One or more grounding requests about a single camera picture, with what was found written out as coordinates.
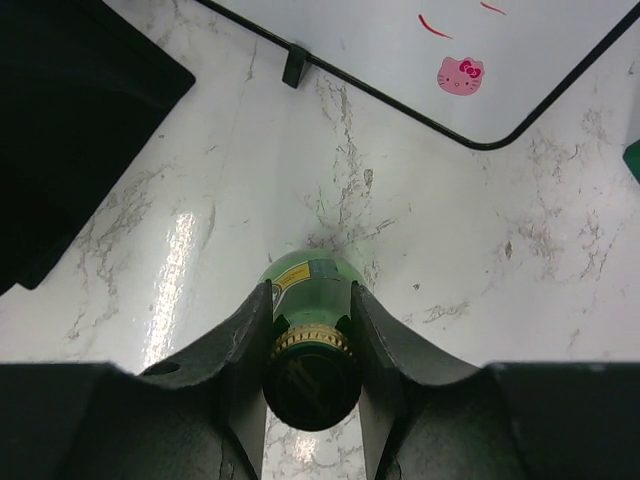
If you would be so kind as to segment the pink Hello Kitty magnet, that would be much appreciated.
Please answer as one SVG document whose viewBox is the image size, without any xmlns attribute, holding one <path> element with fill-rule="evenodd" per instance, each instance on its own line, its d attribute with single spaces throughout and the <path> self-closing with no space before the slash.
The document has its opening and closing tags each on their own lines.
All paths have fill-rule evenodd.
<svg viewBox="0 0 640 480">
<path fill-rule="evenodd" d="M 437 73 L 437 83 L 446 93 L 456 96 L 474 94 L 482 84 L 484 64 L 470 57 L 456 60 L 445 57 Z"/>
</svg>

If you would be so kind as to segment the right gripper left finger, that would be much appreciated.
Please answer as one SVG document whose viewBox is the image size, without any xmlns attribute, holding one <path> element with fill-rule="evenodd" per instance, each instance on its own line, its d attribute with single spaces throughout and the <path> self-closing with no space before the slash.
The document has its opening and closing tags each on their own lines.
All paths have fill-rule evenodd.
<svg viewBox="0 0 640 480">
<path fill-rule="evenodd" d="M 5 479 L 256 479 L 271 287 L 224 322 L 129 373 L 111 363 L 1 368 Z"/>
</svg>

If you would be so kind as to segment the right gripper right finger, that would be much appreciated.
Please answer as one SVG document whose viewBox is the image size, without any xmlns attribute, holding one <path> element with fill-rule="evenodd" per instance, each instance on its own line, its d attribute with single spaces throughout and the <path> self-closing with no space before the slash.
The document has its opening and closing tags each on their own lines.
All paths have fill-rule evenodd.
<svg viewBox="0 0 640 480">
<path fill-rule="evenodd" d="M 352 288 L 371 479 L 635 479 L 635 362 L 473 366 Z"/>
</svg>

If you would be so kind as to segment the whiteboard with red writing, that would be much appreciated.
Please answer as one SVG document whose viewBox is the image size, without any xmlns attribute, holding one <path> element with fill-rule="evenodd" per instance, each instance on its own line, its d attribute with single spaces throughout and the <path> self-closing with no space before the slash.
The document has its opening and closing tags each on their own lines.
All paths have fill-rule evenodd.
<svg viewBox="0 0 640 480">
<path fill-rule="evenodd" d="M 514 141 L 639 18 L 635 1 L 214 1 L 211 8 L 455 141 Z M 445 57 L 484 64 L 469 96 Z"/>
</svg>

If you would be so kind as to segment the green glass Perrier bottle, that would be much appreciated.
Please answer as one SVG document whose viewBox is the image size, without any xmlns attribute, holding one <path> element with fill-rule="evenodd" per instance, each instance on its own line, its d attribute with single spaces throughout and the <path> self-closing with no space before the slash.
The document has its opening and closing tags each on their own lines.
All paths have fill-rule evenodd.
<svg viewBox="0 0 640 480">
<path fill-rule="evenodd" d="M 292 428 L 329 429 L 353 410 L 361 393 L 351 293 L 364 280 L 346 260 L 319 248 L 286 254 L 261 280 L 271 285 L 273 308 L 265 400 Z"/>
</svg>

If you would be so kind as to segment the black canvas bag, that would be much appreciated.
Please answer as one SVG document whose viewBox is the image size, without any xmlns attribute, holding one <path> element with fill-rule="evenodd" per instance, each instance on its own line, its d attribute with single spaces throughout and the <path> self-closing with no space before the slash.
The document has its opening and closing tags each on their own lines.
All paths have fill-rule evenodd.
<svg viewBox="0 0 640 480">
<path fill-rule="evenodd" d="M 1 5 L 1 287 L 36 288 L 194 76 L 101 1 Z"/>
</svg>

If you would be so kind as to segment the green lever arch binder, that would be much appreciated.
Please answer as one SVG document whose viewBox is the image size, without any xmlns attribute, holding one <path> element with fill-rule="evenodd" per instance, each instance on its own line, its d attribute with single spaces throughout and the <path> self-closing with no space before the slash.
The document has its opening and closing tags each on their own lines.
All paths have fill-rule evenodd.
<svg viewBox="0 0 640 480">
<path fill-rule="evenodd" d="M 640 141 L 637 140 L 629 145 L 624 153 L 623 160 L 631 175 L 637 182 L 640 182 Z"/>
</svg>

